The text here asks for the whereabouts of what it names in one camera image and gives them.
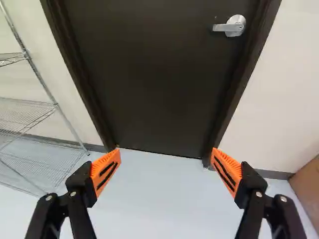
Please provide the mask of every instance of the wire shelf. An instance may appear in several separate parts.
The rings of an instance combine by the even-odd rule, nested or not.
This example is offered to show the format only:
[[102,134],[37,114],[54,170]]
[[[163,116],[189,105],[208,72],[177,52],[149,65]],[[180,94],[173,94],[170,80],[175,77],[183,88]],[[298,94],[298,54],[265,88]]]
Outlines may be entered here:
[[25,60],[22,52],[19,53],[3,53],[0,54],[0,67],[11,65],[13,63]]
[[80,146],[22,136],[0,151],[0,183],[37,196],[56,192],[83,155]]
[[0,98],[0,150],[55,112],[56,105]]

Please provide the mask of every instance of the white wall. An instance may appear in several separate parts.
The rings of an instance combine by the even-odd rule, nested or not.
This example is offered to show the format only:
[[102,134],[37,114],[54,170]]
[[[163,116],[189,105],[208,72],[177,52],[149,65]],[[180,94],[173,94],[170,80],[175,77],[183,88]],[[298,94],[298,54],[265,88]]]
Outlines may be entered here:
[[[56,45],[40,1],[4,0],[4,3],[39,72],[79,136],[86,143],[102,145]],[[19,51],[0,12],[0,53]],[[0,97],[49,101],[26,61],[0,68]],[[74,140],[57,113],[29,133]]]
[[221,141],[237,160],[296,172],[319,153],[318,0],[283,0]]

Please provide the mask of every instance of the cardboard box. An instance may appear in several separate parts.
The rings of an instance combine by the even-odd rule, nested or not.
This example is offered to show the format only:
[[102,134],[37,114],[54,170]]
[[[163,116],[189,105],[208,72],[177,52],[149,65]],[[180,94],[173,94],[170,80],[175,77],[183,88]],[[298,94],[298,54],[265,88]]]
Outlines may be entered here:
[[300,169],[289,183],[319,234],[319,155]]

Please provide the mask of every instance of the baseboard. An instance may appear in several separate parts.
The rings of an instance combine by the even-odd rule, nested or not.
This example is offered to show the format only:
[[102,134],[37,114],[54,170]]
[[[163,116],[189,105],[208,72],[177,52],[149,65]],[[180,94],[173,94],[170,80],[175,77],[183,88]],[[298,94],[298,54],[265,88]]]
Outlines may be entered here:
[[[31,139],[38,139],[38,140],[48,140],[56,143],[65,143],[70,145],[79,145],[76,141],[71,140],[64,140],[58,138],[51,138],[51,137],[44,137],[34,134],[24,134],[23,137],[31,138]],[[88,151],[100,152],[100,153],[107,153],[106,149],[102,145],[84,143],[84,146]],[[215,171],[213,167],[208,167],[209,170]],[[270,178],[270,179],[280,179],[280,180],[288,180],[290,177],[294,175],[294,173],[288,172],[280,172],[280,171],[273,171],[273,170],[265,170],[265,169],[255,169],[262,177]]]
[[[208,169],[211,171],[215,171],[215,169],[212,166],[208,167]],[[280,171],[265,170],[265,169],[258,169],[258,168],[255,168],[255,170],[263,178],[288,180],[289,178],[294,176],[294,173],[289,173],[289,172],[280,172]]]
[[[39,136],[39,135],[28,134],[28,133],[24,134],[22,137],[36,139],[36,140],[47,140],[47,141],[51,141],[51,142],[64,143],[64,144],[69,144],[69,145],[79,145],[79,143],[76,141],[64,140],[64,139],[59,139],[59,138],[51,138],[51,137]],[[107,153],[107,151],[103,145],[90,144],[90,143],[83,143],[83,144],[88,151]]]

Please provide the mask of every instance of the lever door handle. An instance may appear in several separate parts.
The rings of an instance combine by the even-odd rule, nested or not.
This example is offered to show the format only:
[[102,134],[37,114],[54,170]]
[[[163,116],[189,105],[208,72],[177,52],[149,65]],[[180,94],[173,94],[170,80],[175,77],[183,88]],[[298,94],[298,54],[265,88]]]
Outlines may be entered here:
[[214,24],[212,31],[224,31],[226,36],[234,37],[243,34],[246,19],[242,15],[233,15],[225,24]]

